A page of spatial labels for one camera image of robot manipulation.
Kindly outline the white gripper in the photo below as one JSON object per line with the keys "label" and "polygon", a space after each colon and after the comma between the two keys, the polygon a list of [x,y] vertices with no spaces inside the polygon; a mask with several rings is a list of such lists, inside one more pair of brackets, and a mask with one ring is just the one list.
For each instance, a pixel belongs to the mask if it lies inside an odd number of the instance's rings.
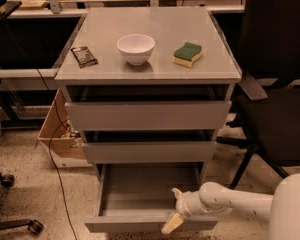
{"label": "white gripper", "polygon": [[202,211],[202,203],[199,192],[181,192],[177,188],[173,188],[172,192],[176,198],[176,210],[173,212],[161,229],[163,234],[170,234],[184,222],[184,217],[200,215]]}

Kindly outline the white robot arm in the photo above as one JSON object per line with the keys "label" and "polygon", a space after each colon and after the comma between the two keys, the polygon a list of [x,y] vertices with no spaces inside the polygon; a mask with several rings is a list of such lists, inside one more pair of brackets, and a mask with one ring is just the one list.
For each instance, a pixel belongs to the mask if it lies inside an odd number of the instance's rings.
{"label": "white robot arm", "polygon": [[172,191],[176,211],[161,229],[163,234],[184,221],[202,221],[205,215],[237,209],[268,221],[268,240],[300,240],[300,174],[283,179],[273,195],[231,190],[215,182],[206,182],[194,192]]}

